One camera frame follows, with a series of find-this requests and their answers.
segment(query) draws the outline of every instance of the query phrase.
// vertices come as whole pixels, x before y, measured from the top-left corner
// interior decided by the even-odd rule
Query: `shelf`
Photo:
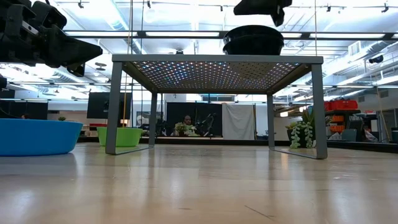
[[[114,55],[157,93],[270,94],[309,73],[322,57],[271,55]]]
[[[356,114],[356,113],[360,113],[360,112],[361,112],[360,110],[334,110],[334,111],[325,112],[325,116]]]

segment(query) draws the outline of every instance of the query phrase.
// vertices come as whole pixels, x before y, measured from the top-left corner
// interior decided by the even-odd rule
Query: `wooden floor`
[[[0,223],[397,223],[398,155],[156,146],[0,157]]]

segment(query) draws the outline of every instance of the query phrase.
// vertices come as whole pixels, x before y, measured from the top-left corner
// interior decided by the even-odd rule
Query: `white curtain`
[[[254,140],[253,105],[223,103],[223,137],[227,140]]]

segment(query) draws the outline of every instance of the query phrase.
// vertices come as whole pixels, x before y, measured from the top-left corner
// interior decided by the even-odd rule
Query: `green tub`
[[[106,128],[97,128],[99,144],[106,145]],[[138,145],[141,138],[140,128],[118,128],[116,135],[116,147],[133,147]]]

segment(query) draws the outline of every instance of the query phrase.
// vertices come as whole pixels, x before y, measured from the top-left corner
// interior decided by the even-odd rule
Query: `table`
[[[317,156],[326,159],[323,57],[273,55],[126,55],[112,57],[106,153],[116,155],[122,71],[152,93],[149,147],[155,144],[158,93],[266,94],[269,148],[275,149],[273,94],[312,73]]]

